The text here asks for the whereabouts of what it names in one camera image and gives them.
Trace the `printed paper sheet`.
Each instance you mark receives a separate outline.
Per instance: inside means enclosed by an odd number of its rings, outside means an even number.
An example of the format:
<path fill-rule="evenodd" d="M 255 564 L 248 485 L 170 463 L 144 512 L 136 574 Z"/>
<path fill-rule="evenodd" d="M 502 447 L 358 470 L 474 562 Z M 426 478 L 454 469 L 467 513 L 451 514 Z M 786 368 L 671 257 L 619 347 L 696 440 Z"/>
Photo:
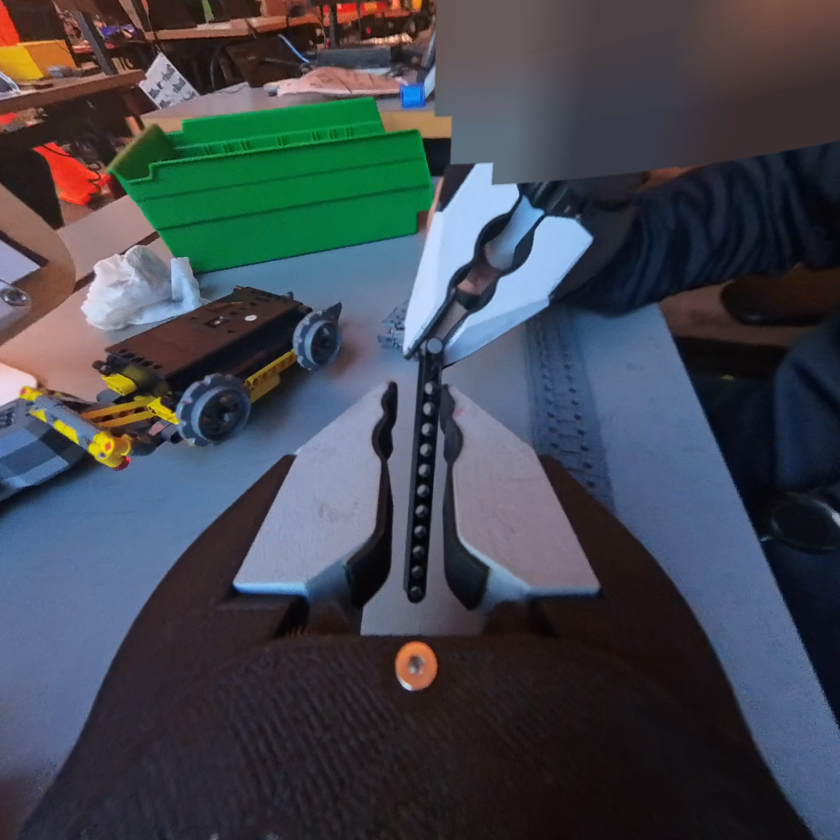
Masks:
<path fill-rule="evenodd" d="M 300 77 L 267 82 L 263 89 L 279 98 L 316 95 L 332 99 L 398 97 L 403 77 L 341 67 L 318 67 Z"/>

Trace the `yellow black toy car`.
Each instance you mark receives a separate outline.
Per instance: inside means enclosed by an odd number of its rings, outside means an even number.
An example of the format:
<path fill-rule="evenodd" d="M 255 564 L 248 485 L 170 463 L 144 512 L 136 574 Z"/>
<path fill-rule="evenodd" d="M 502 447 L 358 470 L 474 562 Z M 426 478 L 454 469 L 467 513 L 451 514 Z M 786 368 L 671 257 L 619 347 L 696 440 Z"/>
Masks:
<path fill-rule="evenodd" d="M 11 407 L 111 469 L 163 443 L 220 445 L 286 371 L 318 371 L 340 351 L 342 304 L 314 309 L 252 287 L 106 347 L 92 367 L 107 390 L 86 402 L 24 386 Z"/>

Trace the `grey building block assembly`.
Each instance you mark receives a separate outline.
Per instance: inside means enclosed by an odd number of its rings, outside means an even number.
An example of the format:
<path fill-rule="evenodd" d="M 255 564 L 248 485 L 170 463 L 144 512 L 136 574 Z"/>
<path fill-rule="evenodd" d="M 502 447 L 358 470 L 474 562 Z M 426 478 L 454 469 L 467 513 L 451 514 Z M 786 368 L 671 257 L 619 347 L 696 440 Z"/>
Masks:
<path fill-rule="evenodd" d="M 1 408 L 1 501 L 56 478 L 87 456 L 25 407 L 15 399 Z"/>

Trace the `green plastic bin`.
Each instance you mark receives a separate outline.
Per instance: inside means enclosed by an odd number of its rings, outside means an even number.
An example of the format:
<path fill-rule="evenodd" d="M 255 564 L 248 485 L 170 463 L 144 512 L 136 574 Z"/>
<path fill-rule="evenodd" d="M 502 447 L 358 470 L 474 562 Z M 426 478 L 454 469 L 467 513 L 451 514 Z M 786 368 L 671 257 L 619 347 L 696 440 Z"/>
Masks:
<path fill-rule="evenodd" d="M 372 98 L 152 124 L 108 170 L 196 274 L 410 236 L 434 195 Z"/>

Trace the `long black perforated beam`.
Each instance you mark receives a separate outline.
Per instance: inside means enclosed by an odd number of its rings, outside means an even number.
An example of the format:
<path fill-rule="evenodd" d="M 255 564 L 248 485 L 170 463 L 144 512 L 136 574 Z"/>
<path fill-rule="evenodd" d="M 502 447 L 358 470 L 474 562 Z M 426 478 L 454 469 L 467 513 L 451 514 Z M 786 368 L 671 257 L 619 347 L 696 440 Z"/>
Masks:
<path fill-rule="evenodd" d="M 427 590 L 427 567 L 437 457 L 438 421 L 444 369 L 444 345 L 432 338 L 417 350 L 412 471 L 408 487 L 404 590 L 420 603 Z"/>

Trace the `red plastic part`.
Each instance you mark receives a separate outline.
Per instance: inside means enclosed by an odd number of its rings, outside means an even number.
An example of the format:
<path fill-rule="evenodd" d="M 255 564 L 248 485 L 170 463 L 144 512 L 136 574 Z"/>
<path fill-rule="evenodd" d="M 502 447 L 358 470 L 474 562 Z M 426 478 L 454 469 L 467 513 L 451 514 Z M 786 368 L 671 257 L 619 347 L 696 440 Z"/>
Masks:
<path fill-rule="evenodd" d="M 34 151 L 47 162 L 58 197 L 65 203 L 86 207 L 110 184 L 107 173 L 92 170 L 57 143 L 37 145 Z"/>

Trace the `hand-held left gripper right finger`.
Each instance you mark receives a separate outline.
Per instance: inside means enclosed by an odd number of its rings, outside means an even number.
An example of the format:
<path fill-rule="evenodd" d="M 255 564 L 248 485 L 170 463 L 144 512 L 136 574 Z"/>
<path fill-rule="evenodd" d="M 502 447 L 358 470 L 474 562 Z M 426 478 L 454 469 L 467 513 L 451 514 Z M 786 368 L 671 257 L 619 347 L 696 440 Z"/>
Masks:
<path fill-rule="evenodd" d="M 441 394 L 446 478 L 444 573 L 469 611 L 599 595 L 588 561 L 539 458 L 459 389 Z"/>

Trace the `instruction sheet on stand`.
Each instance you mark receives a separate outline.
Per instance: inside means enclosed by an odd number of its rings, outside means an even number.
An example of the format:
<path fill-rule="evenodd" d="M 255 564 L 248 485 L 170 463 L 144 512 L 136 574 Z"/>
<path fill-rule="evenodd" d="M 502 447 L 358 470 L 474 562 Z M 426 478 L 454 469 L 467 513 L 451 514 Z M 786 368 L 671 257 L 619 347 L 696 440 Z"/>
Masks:
<path fill-rule="evenodd" d="M 1 343 L 55 310 L 76 285 L 76 268 L 57 232 L 1 188 Z"/>

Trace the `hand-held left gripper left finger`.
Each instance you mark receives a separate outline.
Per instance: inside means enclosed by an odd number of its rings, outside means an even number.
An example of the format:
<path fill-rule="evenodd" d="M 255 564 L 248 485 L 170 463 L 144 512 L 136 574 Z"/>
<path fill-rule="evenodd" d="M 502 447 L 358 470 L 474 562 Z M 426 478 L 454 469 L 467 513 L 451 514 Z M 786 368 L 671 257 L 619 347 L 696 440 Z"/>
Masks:
<path fill-rule="evenodd" d="M 369 601 L 392 563 L 397 388 L 377 385 L 301 446 L 233 581 L 243 595 Z"/>

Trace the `flat grey track strip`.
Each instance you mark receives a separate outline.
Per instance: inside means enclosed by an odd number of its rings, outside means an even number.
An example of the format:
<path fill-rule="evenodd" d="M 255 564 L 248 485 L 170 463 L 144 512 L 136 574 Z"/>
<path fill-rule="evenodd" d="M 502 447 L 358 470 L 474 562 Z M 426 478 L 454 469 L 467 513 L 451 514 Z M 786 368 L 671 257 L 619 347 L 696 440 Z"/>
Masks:
<path fill-rule="evenodd" d="M 609 512 L 615 511 L 601 429 L 570 313 L 548 308 L 526 325 L 532 444 Z"/>

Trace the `yellow storage bin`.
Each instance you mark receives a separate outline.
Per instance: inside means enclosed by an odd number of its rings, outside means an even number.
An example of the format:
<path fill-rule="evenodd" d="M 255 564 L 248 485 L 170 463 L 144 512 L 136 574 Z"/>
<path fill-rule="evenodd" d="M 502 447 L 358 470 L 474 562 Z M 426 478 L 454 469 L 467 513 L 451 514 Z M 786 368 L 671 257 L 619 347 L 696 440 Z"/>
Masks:
<path fill-rule="evenodd" d="M 1 71 L 16 83 L 49 77 L 51 67 L 77 67 L 64 39 L 44 39 L 1 47 Z"/>

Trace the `person's upper body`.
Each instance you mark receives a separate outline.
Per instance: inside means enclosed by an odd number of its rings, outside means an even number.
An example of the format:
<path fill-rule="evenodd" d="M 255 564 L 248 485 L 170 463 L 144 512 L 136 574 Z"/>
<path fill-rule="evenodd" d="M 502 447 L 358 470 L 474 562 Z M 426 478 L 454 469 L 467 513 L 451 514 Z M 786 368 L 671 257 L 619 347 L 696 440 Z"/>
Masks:
<path fill-rule="evenodd" d="M 838 312 L 792 345 L 771 376 L 690 379 L 838 718 Z"/>

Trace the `long wooden workbench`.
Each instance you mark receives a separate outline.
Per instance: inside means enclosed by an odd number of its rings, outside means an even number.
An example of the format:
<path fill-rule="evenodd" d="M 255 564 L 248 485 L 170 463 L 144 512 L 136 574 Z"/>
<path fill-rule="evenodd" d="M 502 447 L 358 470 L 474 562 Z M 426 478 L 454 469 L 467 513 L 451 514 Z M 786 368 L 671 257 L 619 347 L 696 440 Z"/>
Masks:
<path fill-rule="evenodd" d="M 47 87 L 25 87 L 1 99 L 1 113 L 41 109 L 113 90 L 136 87 L 145 79 L 143 70 L 123 70 L 114 75 L 96 73 L 87 77 L 53 79 Z"/>

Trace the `black white printed sign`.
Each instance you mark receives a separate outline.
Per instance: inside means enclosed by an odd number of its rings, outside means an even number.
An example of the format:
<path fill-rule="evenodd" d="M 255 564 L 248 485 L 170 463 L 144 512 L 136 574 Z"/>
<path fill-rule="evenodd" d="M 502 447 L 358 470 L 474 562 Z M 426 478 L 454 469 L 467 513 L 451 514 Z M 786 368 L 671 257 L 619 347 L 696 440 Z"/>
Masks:
<path fill-rule="evenodd" d="M 158 53 L 139 87 L 155 109 L 163 110 L 199 98 L 200 94 L 163 53 Z"/>

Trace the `crumpled white tissue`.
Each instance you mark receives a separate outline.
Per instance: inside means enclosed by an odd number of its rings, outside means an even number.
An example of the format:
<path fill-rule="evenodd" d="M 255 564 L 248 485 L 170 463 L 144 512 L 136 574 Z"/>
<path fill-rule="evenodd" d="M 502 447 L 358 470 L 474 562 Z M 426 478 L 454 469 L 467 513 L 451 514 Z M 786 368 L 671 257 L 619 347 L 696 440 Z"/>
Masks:
<path fill-rule="evenodd" d="M 165 261 L 136 245 L 94 266 L 80 309 L 93 328 L 112 332 L 168 321 L 206 302 L 187 258 Z"/>

